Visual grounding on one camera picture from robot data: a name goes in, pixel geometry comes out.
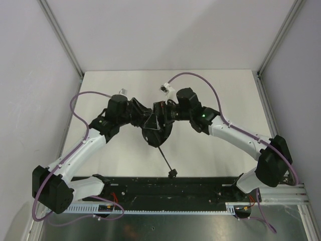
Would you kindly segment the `black folding umbrella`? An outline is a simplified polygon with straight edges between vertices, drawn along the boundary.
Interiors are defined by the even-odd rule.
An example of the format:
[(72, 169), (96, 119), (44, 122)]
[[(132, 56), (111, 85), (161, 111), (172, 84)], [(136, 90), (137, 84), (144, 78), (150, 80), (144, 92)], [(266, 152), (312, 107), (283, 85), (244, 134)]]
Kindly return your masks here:
[(165, 160), (167, 166), (169, 167), (170, 171), (168, 173), (168, 177), (170, 179), (176, 178), (178, 172), (176, 169), (173, 169), (167, 158), (164, 155), (164, 152), (161, 150), (161, 145), (169, 138), (171, 132), (173, 129), (173, 124), (164, 124), (162, 127), (160, 127), (158, 130), (154, 129), (142, 129), (142, 136), (144, 140), (152, 147), (157, 148), (162, 155), (163, 159)]

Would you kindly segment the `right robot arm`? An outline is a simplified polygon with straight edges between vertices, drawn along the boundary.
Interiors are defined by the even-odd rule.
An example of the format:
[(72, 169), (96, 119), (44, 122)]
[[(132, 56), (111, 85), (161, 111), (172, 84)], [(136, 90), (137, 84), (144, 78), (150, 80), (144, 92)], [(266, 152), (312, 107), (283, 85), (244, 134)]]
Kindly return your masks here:
[(158, 133), (167, 137), (173, 122), (188, 121), (196, 132), (227, 141), (257, 161), (255, 168), (241, 174), (228, 187), (234, 198), (240, 200), (260, 187), (277, 187), (290, 172), (292, 159), (283, 137), (269, 138), (233, 125), (219, 111), (202, 106), (191, 88), (175, 91), (169, 84), (164, 84), (160, 91), (166, 99), (154, 103), (152, 111), (152, 123)]

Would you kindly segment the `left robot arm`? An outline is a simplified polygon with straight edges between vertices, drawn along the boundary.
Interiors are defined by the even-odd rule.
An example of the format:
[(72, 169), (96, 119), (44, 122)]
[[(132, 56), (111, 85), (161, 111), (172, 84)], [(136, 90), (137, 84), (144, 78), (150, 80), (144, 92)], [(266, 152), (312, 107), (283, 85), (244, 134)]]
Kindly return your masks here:
[(56, 214), (64, 212), (72, 202), (100, 195), (108, 180), (93, 174), (74, 181), (73, 177), (85, 162), (103, 148), (124, 125), (141, 127), (152, 114), (138, 100), (116, 94), (107, 107), (86, 127), (81, 140), (63, 156), (44, 168), (38, 166), (32, 173), (32, 195)]

